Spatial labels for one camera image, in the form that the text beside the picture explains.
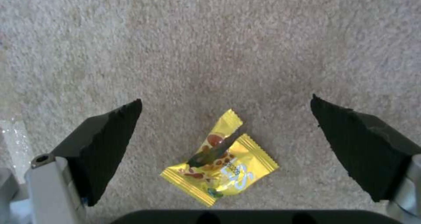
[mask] candy wrapper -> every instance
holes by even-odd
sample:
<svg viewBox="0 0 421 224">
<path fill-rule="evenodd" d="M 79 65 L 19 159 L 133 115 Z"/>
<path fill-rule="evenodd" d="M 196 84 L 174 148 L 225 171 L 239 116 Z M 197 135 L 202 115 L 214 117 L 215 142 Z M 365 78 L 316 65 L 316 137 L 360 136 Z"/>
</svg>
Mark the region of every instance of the candy wrapper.
<svg viewBox="0 0 421 224">
<path fill-rule="evenodd" d="M 219 118 L 196 154 L 219 146 L 241 125 L 241 119 L 233 110 L 228 110 Z M 161 176 L 209 207 L 222 196 L 239 194 L 278 167 L 250 136 L 243 134 L 211 164 L 190 167 L 181 163 L 166 168 Z"/>
</svg>

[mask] silver metal part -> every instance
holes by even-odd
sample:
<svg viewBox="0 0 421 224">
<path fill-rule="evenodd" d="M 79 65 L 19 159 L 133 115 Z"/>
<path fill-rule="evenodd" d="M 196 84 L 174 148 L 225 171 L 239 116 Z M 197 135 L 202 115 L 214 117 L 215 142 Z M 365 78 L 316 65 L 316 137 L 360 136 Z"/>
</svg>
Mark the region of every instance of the silver metal part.
<svg viewBox="0 0 421 224">
<path fill-rule="evenodd" d="M 18 190 L 18 182 L 12 172 L 7 168 L 0 168 L 0 223 L 9 220 L 9 203 Z"/>
<path fill-rule="evenodd" d="M 71 176 L 65 158 L 57 157 L 56 162 L 29 169 L 25 179 L 33 224 L 83 223 L 83 205 L 73 182 L 69 182 Z"/>
<path fill-rule="evenodd" d="M 406 176 L 386 211 L 403 224 L 421 224 L 421 155 L 412 156 Z"/>
<path fill-rule="evenodd" d="M 43 166 L 45 164 L 49 164 L 50 162 L 53 162 L 55 160 L 56 160 L 56 158 L 54 157 L 54 155 L 49 154 L 49 153 L 45 153 L 45 154 L 39 155 L 38 157 L 34 158 L 31 161 L 31 167 L 32 167 L 32 169 L 35 169 L 35 168 Z"/>
</svg>

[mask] screw hole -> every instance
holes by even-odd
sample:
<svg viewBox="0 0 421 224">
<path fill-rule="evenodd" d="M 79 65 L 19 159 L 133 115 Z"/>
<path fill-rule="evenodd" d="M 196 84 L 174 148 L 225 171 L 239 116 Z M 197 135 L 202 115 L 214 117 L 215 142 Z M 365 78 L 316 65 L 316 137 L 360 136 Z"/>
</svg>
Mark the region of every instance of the screw hole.
<svg viewBox="0 0 421 224">
<path fill-rule="evenodd" d="M 43 162 L 48 159 L 48 155 L 42 155 L 39 158 L 36 158 L 36 162 Z"/>
</svg>

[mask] beige carpet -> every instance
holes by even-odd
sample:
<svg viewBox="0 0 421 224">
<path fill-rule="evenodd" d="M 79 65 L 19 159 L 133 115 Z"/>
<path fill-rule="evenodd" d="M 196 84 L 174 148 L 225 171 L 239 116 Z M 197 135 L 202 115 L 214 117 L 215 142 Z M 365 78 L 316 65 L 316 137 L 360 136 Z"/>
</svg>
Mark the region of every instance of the beige carpet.
<svg viewBox="0 0 421 224">
<path fill-rule="evenodd" d="M 281 168 L 215 209 L 383 212 L 347 176 L 309 102 L 316 93 L 373 113 L 421 143 L 420 26 L 421 0 L 0 0 L 0 120 L 26 128 L 30 145 L 5 132 L 0 166 L 21 174 L 85 118 L 141 98 L 88 217 L 204 209 L 159 173 L 233 108 Z"/>
</svg>

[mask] yellow candy wrapper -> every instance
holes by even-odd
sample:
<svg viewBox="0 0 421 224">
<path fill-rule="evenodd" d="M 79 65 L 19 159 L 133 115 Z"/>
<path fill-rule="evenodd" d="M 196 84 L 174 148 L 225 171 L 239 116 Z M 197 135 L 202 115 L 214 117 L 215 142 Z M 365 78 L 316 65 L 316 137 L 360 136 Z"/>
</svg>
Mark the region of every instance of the yellow candy wrapper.
<svg viewBox="0 0 421 224">
<path fill-rule="evenodd" d="M 228 110 L 196 153 L 218 146 L 241 125 L 241 119 Z M 209 207 L 222 196 L 239 194 L 278 167 L 250 136 L 243 134 L 212 164 L 190 167 L 181 163 L 166 168 L 161 176 Z"/>
</svg>

